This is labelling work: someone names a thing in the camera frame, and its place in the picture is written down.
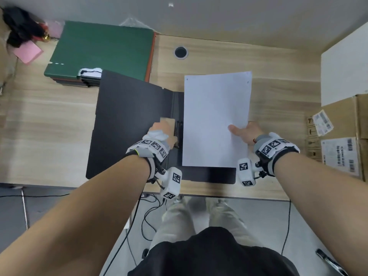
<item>person's left hand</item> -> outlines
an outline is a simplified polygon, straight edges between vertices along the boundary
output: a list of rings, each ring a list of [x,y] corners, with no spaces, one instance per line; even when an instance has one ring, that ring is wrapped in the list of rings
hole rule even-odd
[[[168,139],[166,139],[168,145],[170,146],[170,149],[174,147],[174,144],[178,141],[178,138],[173,135],[173,129],[169,125],[169,123],[165,120],[162,120],[160,122],[155,122],[152,127],[150,127],[149,131],[154,130],[162,130],[164,134],[168,135]]]

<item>forearm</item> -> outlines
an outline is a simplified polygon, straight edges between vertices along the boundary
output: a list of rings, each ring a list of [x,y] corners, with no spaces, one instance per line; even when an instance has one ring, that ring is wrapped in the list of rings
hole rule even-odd
[[[87,181],[0,255],[0,275],[98,275],[150,174],[129,156]]]
[[[300,214],[352,275],[368,271],[368,186],[298,153],[281,157],[275,175]]]

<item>hand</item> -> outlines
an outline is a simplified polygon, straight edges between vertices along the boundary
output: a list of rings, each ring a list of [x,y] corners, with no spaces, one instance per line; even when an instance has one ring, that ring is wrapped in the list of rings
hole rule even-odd
[[[168,139],[166,139],[170,149],[174,147],[174,144],[178,141],[178,138],[174,136],[174,129],[170,126],[170,124],[161,120],[160,122],[155,122],[152,127],[150,127],[149,131],[162,130],[164,134],[168,135]]]
[[[254,145],[253,139],[264,134],[258,123],[252,121],[250,121],[248,125],[243,129],[239,129],[234,125],[229,125],[228,130],[234,135],[240,136],[242,140],[248,145]]]

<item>white paper sheet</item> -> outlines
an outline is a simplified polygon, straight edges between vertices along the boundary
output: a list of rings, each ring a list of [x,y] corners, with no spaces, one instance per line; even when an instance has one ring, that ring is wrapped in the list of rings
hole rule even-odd
[[[248,123],[252,72],[186,75],[183,166],[236,167],[248,145],[228,131]]]

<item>green folder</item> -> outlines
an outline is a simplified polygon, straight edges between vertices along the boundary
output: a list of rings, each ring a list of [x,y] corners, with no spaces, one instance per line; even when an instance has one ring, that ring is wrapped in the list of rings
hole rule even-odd
[[[67,21],[44,75],[74,81],[82,68],[101,68],[145,80],[154,36],[150,29]]]

